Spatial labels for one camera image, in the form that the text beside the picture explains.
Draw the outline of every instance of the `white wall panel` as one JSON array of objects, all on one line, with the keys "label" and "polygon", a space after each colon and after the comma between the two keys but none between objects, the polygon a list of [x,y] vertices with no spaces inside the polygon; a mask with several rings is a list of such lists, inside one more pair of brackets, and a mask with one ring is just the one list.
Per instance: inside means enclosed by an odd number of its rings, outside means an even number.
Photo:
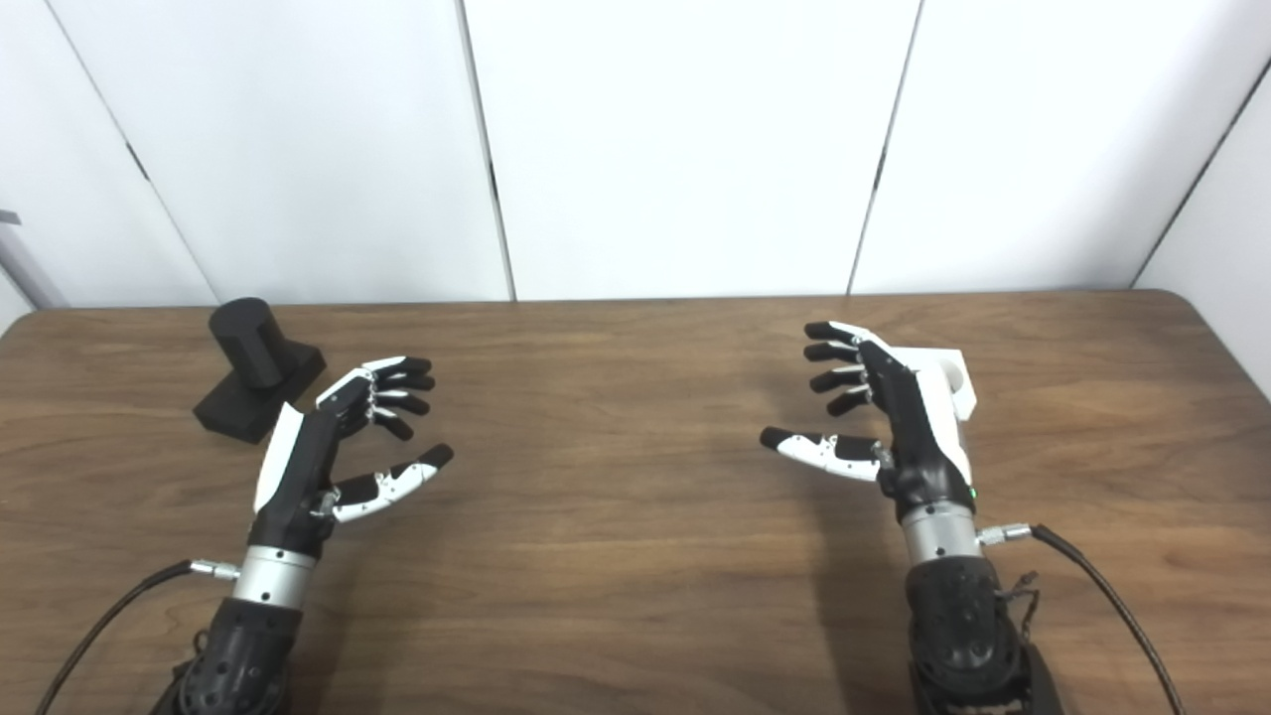
[{"label": "white wall panel", "polygon": [[1260,0],[927,3],[853,292],[1127,286],[1268,28]]},{"label": "white wall panel", "polygon": [[0,262],[43,306],[212,291],[41,0],[0,0]]},{"label": "white wall panel", "polygon": [[507,298],[454,0],[52,0],[222,298]]},{"label": "white wall panel", "polygon": [[14,320],[27,312],[31,312],[31,302],[27,296],[13,283],[9,273],[0,271],[0,334],[4,334]]},{"label": "white wall panel", "polygon": [[916,0],[466,0],[522,298],[844,292]]},{"label": "white wall panel", "polygon": [[1196,306],[1271,398],[1271,83],[1249,100],[1136,287]]}]

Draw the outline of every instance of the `robotic hand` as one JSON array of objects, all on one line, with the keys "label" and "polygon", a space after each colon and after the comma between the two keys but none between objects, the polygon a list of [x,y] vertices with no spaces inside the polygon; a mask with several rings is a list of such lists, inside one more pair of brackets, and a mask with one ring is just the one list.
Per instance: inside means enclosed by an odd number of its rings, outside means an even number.
[{"label": "robotic hand", "polygon": [[873,438],[796,434],[768,428],[760,443],[778,453],[855,480],[877,481],[895,502],[910,571],[910,679],[921,715],[966,709],[1059,715],[1059,696],[1041,654],[1021,638],[982,546],[1030,535],[1027,526],[976,532],[975,490],[961,423],[975,392],[957,349],[892,347],[868,329],[808,323],[812,362],[846,366],[812,378],[813,392],[845,389],[831,417],[873,404],[891,423],[891,448]]},{"label": "robotic hand", "polygon": [[334,525],[374,514],[432,479],[454,452],[438,444],[418,460],[332,484],[339,441],[374,423],[399,439],[413,431],[386,406],[425,414],[405,389],[431,390],[427,361],[390,357],[341,378],[302,415],[282,406],[255,489],[255,519],[234,593],[207,631],[207,645],[177,678],[154,714],[285,712],[286,659],[300,629],[305,589]]}]

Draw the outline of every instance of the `wooden table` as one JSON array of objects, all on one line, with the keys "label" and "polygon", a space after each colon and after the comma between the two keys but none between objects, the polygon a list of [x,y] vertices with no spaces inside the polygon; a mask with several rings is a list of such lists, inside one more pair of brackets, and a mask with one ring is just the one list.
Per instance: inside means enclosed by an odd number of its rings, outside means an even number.
[{"label": "wooden table", "polygon": [[[1045,522],[1130,602],[1193,714],[1271,693],[1271,406],[1154,291],[280,307],[332,376],[431,357],[432,415],[367,432],[337,478],[458,458],[328,544],[297,714],[911,711],[892,505],[778,458],[831,420],[802,324],[956,345],[980,396],[981,525]],[[0,712],[25,714],[102,611],[183,558],[236,561],[264,447],[189,409],[224,375],[207,309],[42,311],[0,340]],[[1166,712],[1111,607],[1037,544],[1035,638],[1070,714]],[[182,579],[111,626],[57,712],[146,712],[228,585]]]}]

